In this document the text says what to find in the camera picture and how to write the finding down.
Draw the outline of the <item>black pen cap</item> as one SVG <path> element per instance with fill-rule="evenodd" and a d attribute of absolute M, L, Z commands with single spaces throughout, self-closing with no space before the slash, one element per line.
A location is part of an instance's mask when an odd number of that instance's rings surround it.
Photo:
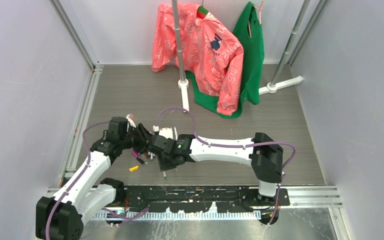
<path fill-rule="evenodd" d="M 145 162 L 140 158 L 140 157 L 137 157 L 136 160 L 141 164 L 141 165 L 144 165 Z"/>

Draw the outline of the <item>yellow pen cap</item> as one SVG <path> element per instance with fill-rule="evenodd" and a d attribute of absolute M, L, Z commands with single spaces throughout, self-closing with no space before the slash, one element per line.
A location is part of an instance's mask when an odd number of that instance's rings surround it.
<path fill-rule="evenodd" d="M 139 166 L 136 165 L 136 166 L 133 166 L 133 167 L 129 168 L 129 171 L 130 172 L 134 172 L 134 171 L 137 171 L 138 169 L 139 169 Z"/>

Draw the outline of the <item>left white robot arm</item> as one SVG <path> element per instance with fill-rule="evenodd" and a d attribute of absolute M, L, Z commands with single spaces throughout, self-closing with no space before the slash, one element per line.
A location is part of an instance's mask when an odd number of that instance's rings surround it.
<path fill-rule="evenodd" d="M 107 179 L 91 191 L 97 179 L 124 150 L 137 154 L 148 151 L 152 133 L 129 117 L 113 117 L 102 137 L 88 149 L 86 159 L 74 175 L 51 197 L 36 204 L 35 236 L 41 240 L 78 240 L 85 225 L 108 204 L 121 206 L 126 200 L 123 183 Z"/>

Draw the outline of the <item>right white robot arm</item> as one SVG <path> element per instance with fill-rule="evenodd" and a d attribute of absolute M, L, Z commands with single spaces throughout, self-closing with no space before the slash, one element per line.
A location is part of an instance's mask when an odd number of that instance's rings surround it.
<path fill-rule="evenodd" d="M 211 139 L 193 134 L 180 134 L 177 139 L 172 139 L 155 134 L 147 150 L 156 155 L 163 172 L 185 163 L 203 161 L 249 166 L 259 181 L 259 202 L 268 206 L 277 199 L 278 184 L 283 176 L 284 150 L 265 133 L 257 132 L 254 137 L 243 139 Z"/>

